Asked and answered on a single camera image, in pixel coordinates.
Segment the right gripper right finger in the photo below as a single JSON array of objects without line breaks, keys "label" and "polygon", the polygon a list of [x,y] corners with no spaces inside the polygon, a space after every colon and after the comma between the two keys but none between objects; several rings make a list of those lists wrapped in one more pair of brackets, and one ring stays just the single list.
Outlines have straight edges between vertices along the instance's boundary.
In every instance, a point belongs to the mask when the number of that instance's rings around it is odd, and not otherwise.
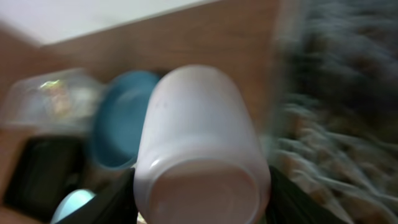
[{"label": "right gripper right finger", "polygon": [[266,208],[268,224],[345,224],[270,166],[271,197]]}]

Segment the white cup pink inside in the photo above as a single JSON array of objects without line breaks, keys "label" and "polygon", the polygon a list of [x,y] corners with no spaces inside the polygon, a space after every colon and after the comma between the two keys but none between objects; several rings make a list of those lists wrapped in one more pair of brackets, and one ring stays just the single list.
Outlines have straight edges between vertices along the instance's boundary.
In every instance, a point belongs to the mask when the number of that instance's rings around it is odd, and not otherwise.
[{"label": "white cup pink inside", "polygon": [[134,176],[147,223],[256,223],[271,193],[259,138],[234,82],[206,65],[172,70],[154,88]]}]

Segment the green orange snack wrapper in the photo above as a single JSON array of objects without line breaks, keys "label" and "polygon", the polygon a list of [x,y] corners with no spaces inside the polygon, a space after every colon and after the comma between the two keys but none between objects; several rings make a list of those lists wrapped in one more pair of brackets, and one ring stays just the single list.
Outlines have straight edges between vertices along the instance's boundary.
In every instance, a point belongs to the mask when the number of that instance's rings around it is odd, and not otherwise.
[{"label": "green orange snack wrapper", "polygon": [[67,116],[71,110],[71,99],[67,84],[63,80],[47,81],[39,87],[47,97],[47,104],[51,113],[56,117]]}]

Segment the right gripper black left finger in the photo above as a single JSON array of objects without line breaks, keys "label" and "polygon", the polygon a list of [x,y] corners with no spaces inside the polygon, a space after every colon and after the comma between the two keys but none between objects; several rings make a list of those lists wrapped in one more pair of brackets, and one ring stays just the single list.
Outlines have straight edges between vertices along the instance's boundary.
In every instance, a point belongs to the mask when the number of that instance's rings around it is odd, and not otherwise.
[{"label": "right gripper black left finger", "polygon": [[135,169],[126,170],[97,196],[60,224],[136,224],[138,210],[134,200]]}]

